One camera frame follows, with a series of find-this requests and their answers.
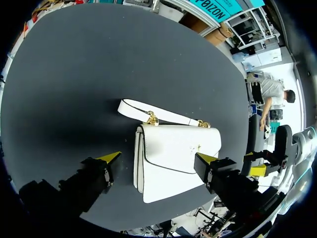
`gray t-shirt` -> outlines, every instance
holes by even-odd
[[[272,97],[272,105],[282,105],[284,102],[284,86],[271,77],[252,77],[261,83],[262,96],[264,99]]]

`cardboard box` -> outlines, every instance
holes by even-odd
[[[220,28],[210,32],[205,36],[205,39],[212,43],[214,46],[219,45],[222,42],[225,42],[227,38],[232,37],[233,33],[231,30],[224,24],[220,24]]]
[[[198,19],[198,21],[191,27],[191,29],[199,34],[208,27],[209,26],[206,23]]]

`handbag strap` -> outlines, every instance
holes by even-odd
[[[159,124],[159,119],[167,122],[183,124],[183,125],[192,125],[192,126],[201,126],[201,127],[210,127],[208,122],[203,122],[201,120],[194,120],[182,115],[169,112],[167,110],[154,107],[149,104],[141,103],[131,99],[122,99],[118,108],[118,112],[122,115],[140,120],[143,123],[149,123],[153,125]]]

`metal rack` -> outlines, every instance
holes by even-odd
[[[241,16],[241,15],[245,15],[245,18],[240,19],[238,21],[232,22],[235,19],[237,19],[237,17]],[[241,35],[238,34],[238,32],[234,29],[235,26],[244,23],[248,20],[252,20],[255,23],[255,29],[247,32],[247,33],[243,33]],[[278,37],[280,36],[279,32],[276,31],[273,26],[271,26],[267,19],[266,19],[266,13],[263,10],[262,7],[256,7],[256,8],[250,8],[246,11],[243,11],[237,15],[234,15],[233,17],[227,19],[224,21],[228,27],[231,29],[231,31],[233,32],[233,34],[237,37],[237,39],[240,41],[240,43],[238,44],[238,49],[242,50],[244,48],[247,48],[249,46],[253,46],[256,44],[259,44],[260,49],[256,49],[256,51],[260,51],[263,50],[263,43],[267,40],[270,39],[276,39],[275,43],[279,42]],[[252,42],[246,43],[243,39],[242,36],[247,35],[247,34],[254,34],[258,32],[260,35],[260,39],[258,40],[254,40]],[[234,47],[235,45],[233,44],[231,39],[227,39],[226,40],[227,43],[231,46]]]

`gold clasp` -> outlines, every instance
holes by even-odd
[[[205,128],[210,128],[210,123],[209,122],[203,122],[202,120],[198,120],[198,126],[199,127],[205,127]]]
[[[147,122],[144,122],[143,124],[150,124],[150,125],[159,125],[159,119],[155,116],[154,112],[148,111],[147,114],[150,115],[150,118],[148,119]]]

